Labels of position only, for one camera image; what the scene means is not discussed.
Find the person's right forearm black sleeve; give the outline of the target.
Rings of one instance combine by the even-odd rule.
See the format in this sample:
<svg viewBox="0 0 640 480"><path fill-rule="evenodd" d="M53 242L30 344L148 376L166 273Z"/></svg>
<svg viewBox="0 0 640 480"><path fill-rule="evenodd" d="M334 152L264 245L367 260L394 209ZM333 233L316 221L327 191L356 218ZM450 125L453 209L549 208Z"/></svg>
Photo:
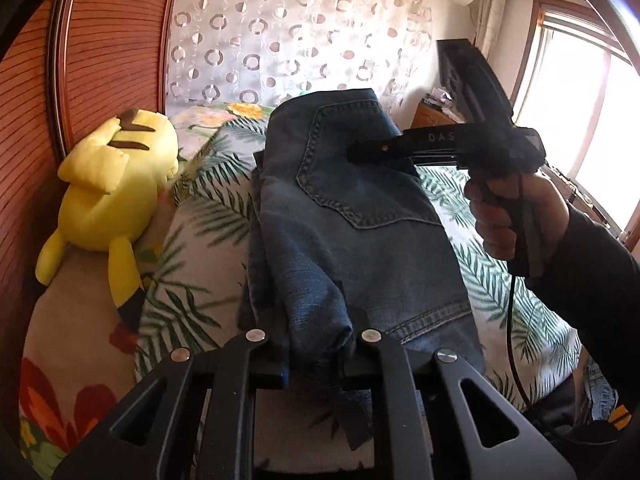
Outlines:
<svg viewBox="0 0 640 480"><path fill-rule="evenodd" d="M570 208L567 230L526 286L577 330L628 411L639 405L639 263L600 224Z"/></svg>

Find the person's right hand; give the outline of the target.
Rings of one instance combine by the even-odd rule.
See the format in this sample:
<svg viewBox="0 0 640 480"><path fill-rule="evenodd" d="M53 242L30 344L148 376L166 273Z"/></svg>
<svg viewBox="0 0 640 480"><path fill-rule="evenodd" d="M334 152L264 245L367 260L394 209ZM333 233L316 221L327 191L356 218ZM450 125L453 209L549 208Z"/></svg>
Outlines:
<svg viewBox="0 0 640 480"><path fill-rule="evenodd" d="M516 254L522 205L529 205L539 233L541 259L548 263L566 233L570 213L562 195L541 174L493 178L470 171L464 187L475 229L491 257L509 261Z"/></svg>

